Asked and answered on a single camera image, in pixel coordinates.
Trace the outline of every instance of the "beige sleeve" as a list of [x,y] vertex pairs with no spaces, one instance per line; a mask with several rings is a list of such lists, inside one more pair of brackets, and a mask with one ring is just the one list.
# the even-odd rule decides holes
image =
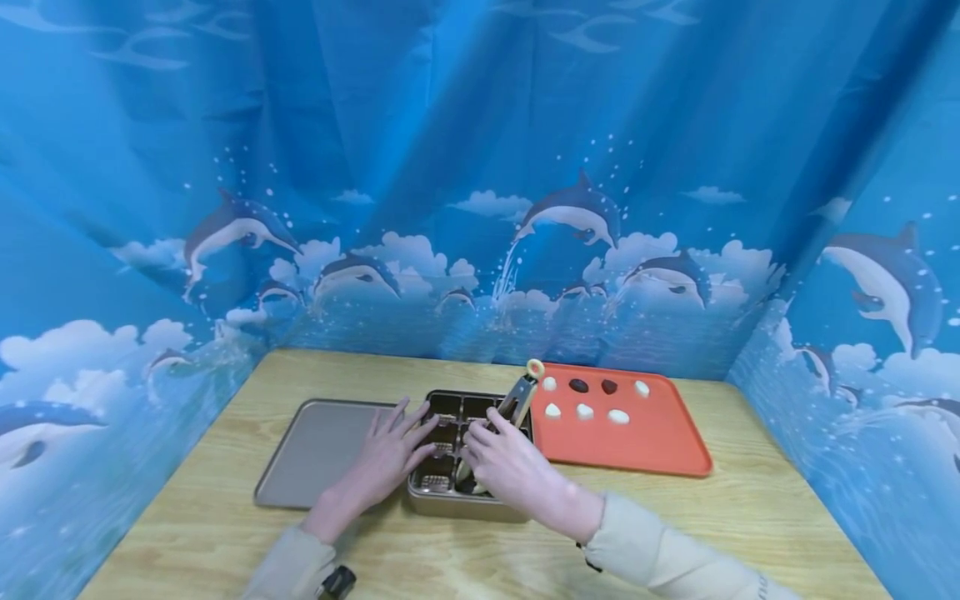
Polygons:
[[336,568],[336,552],[299,527],[283,532],[254,572],[241,600],[317,600]]
[[664,525],[635,502],[606,494],[587,561],[669,600],[799,600],[740,561]]

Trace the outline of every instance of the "metal tongs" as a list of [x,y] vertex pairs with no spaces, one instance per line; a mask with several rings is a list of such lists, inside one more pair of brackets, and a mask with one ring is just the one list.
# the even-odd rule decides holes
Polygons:
[[[520,376],[514,384],[514,387],[497,405],[496,411],[514,427],[520,427],[527,413],[530,412],[530,404],[534,398],[534,391],[537,389],[537,384],[540,383],[540,379],[545,372],[546,368],[541,361],[536,358],[528,360],[527,372]],[[493,433],[498,433],[496,427],[493,426],[491,422],[487,423],[486,429]],[[469,467],[466,461],[461,460],[460,465],[457,467],[457,472],[454,475],[454,481],[458,485],[462,484],[470,478],[472,474],[473,469]],[[486,491],[486,488],[477,483],[470,493],[480,494]]]

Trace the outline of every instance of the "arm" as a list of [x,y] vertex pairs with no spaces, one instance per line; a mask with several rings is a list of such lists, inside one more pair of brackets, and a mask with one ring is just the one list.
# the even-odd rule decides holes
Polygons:
[[740,561],[664,525],[638,504],[612,493],[602,501],[599,528],[584,546],[596,567],[670,600],[799,600]]
[[322,493],[299,527],[283,532],[253,574],[241,600],[316,600],[336,567],[333,544],[350,523],[382,502],[437,448],[420,442],[437,426],[424,402],[406,415],[406,397],[389,415],[373,417],[363,449],[349,471]]
[[669,600],[799,600],[739,561],[664,525],[643,507],[563,477],[495,410],[474,421],[464,460],[504,504],[585,548],[587,561]]
[[339,489],[324,492],[303,523],[276,541],[241,600],[316,600],[336,568],[333,543],[361,512]]

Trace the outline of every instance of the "blue backdrop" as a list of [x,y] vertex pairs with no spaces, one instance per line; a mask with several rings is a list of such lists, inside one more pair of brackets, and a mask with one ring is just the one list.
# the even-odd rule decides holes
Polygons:
[[952,598],[957,4],[0,0],[0,597],[299,346],[726,378]]

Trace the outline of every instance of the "wooden table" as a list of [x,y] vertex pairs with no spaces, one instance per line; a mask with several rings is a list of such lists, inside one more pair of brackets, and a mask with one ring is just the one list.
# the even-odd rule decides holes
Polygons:
[[[302,513],[257,509],[252,491],[310,397],[396,400],[434,389],[505,393],[518,367],[284,349],[270,354],[113,551],[82,600],[236,600]],[[713,455],[706,480],[561,467],[762,568],[804,598],[889,598],[731,386],[676,382]],[[358,523],[350,598],[646,598],[584,564],[536,523],[417,516],[397,500]]]

